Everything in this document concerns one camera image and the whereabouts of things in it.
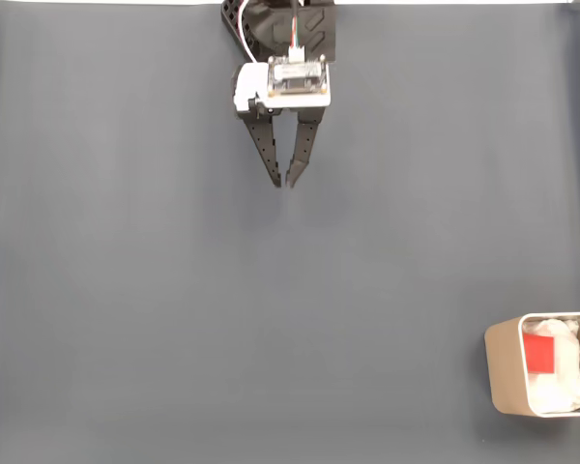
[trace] black bracket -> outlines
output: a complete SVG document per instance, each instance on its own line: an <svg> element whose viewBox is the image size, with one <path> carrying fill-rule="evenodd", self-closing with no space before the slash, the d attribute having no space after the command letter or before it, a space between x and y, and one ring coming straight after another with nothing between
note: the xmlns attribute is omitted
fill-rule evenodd
<svg viewBox="0 0 580 464"><path fill-rule="evenodd" d="M239 6L242 0L223 0L221 18L247 58L239 36ZM307 59L325 55L335 61L334 0L304 0L299 8L299 44L305 47ZM292 35L291 0L249 0L244 12L243 28L247 46L258 61L269 56L287 54Z"/></svg>

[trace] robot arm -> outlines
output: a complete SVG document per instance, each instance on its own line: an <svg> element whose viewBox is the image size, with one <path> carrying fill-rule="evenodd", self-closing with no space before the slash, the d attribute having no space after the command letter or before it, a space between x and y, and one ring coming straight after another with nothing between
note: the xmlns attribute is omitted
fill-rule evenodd
<svg viewBox="0 0 580 464"><path fill-rule="evenodd" d="M258 63L245 40L242 15L249 0L238 10L242 43L252 63L239 69L234 85L234 106L258 149L269 176L281 187L276 161L273 117L283 109L298 113L294 155L286 172L286 185L293 187L307 165L316 132L325 109L331 104L331 79L326 57L306 60L305 49L298 45L298 0L293 0L292 39L287 56L271 56Z"/></svg>

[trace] cable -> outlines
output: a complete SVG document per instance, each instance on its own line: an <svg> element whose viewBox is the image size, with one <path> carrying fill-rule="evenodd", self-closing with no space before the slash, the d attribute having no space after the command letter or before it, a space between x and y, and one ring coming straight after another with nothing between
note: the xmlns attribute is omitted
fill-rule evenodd
<svg viewBox="0 0 580 464"><path fill-rule="evenodd" d="M241 4L241 7L239 8L239 13L238 13L238 15L239 15L239 35L241 36L241 41L243 42L243 47L245 48L247 55L249 55L249 58L251 58L252 62L257 63L258 60L255 59L255 57L253 56L253 53L251 53L251 50L247 46L247 41L245 40L245 32L243 31L243 11L245 10L247 3L249 3L249 0L244 0L243 3Z"/></svg>
<svg viewBox="0 0 580 464"><path fill-rule="evenodd" d="M299 0L292 1L292 40L290 45L293 47L299 46Z"/></svg>

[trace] red object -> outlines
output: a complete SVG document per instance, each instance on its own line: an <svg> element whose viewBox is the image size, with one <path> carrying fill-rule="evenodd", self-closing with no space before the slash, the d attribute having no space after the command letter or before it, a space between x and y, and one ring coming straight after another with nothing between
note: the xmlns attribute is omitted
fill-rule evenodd
<svg viewBox="0 0 580 464"><path fill-rule="evenodd" d="M523 333L530 374L554 374L554 337Z"/></svg>

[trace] red wire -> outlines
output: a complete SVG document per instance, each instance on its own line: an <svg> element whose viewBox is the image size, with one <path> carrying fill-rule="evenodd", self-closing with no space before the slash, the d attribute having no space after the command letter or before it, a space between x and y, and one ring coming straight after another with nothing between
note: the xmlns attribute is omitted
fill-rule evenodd
<svg viewBox="0 0 580 464"><path fill-rule="evenodd" d="M293 17L292 18L292 41L291 41L291 45L294 47L295 43L294 43L294 38L297 37L297 18Z"/></svg>

